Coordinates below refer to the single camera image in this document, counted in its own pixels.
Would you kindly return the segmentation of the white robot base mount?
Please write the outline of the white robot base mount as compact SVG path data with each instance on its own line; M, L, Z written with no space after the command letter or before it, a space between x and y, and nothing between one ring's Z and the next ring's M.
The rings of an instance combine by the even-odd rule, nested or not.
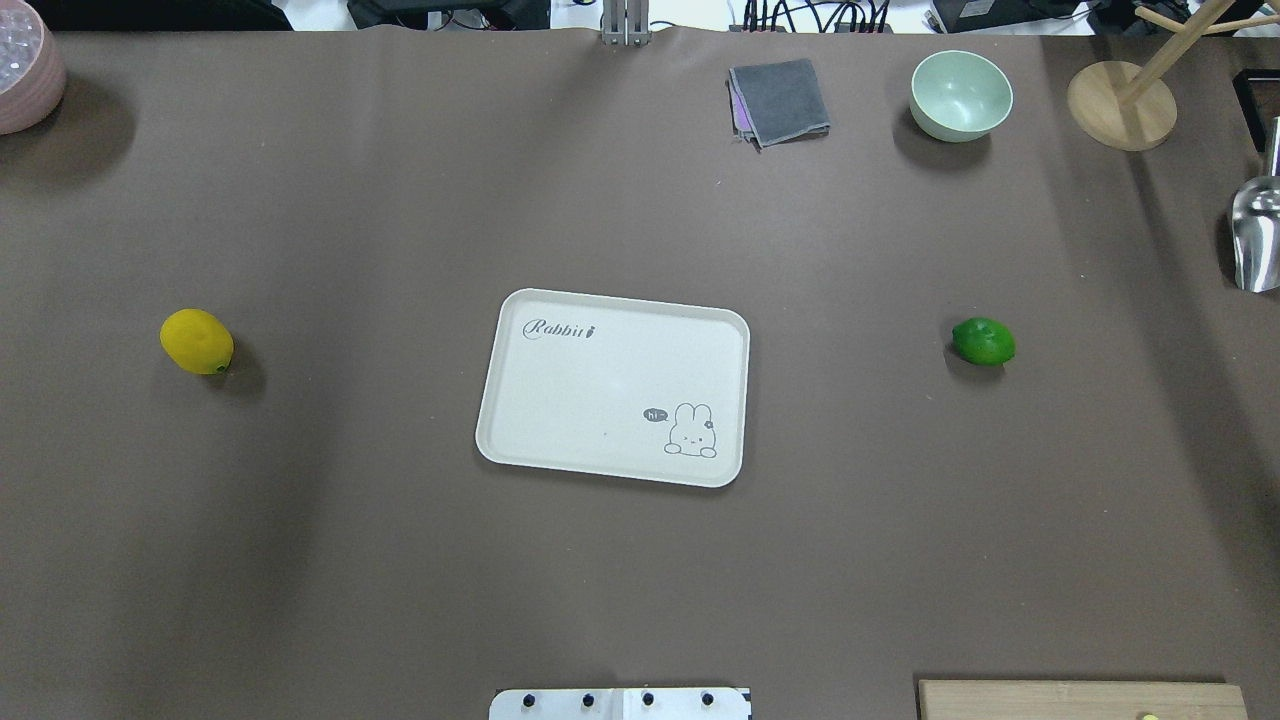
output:
M500 691L489 719L751 719L733 687L532 688Z

